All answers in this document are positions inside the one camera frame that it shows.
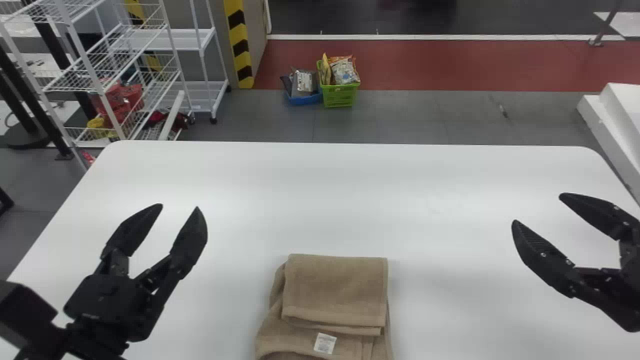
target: blue basket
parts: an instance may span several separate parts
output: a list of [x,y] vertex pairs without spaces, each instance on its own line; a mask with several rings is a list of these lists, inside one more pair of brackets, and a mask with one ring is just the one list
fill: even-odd
[[313,94],[311,96],[303,96],[303,97],[291,97],[289,93],[285,90],[284,95],[289,99],[289,102],[292,105],[308,105],[308,104],[317,104],[322,102],[322,94]]
[[308,105],[308,104],[317,104],[322,102],[322,91],[318,94],[313,94],[310,96],[303,97],[291,97],[289,96],[289,92],[287,91],[287,87],[291,90],[291,81],[288,76],[280,76],[280,80],[282,80],[282,84],[284,85],[284,94],[289,99],[289,102],[292,105]]

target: red floor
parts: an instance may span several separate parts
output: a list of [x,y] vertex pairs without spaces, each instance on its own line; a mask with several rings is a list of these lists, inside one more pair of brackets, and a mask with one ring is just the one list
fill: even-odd
[[640,84],[640,42],[269,40],[256,89],[281,88],[290,66],[354,54],[362,90],[599,92],[606,83]]

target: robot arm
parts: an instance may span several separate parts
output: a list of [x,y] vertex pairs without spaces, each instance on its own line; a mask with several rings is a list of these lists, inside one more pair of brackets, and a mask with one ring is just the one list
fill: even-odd
[[51,323],[57,311],[25,286],[0,282],[0,336],[21,349],[17,359],[122,360],[128,341],[149,337],[176,285],[191,271],[207,243],[207,224],[195,208],[169,254],[134,279],[129,256],[151,230],[161,204],[122,222],[107,241],[100,264],[64,306],[74,319],[66,329]]
[[514,220],[511,232],[520,258],[559,293],[599,308],[626,331],[640,331],[640,222],[614,204],[594,197],[563,193],[560,200],[618,241],[621,268],[576,267],[549,241]]

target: beige towel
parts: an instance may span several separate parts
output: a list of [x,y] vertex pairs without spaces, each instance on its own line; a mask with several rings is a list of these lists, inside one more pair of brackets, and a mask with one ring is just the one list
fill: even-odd
[[[258,360],[392,360],[387,260],[293,254],[277,271]],[[337,338],[316,352],[319,332]]]
[[292,325],[379,336],[387,318],[387,259],[291,254],[282,318]]

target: green basket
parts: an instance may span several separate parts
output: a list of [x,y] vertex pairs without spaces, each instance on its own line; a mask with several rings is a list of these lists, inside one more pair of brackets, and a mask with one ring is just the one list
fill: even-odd
[[323,85],[320,78],[320,66],[322,60],[316,63],[318,69],[318,85],[320,86],[320,92],[324,101],[325,108],[341,108],[345,106],[352,106],[356,101],[356,95],[360,83],[353,83],[347,85]]

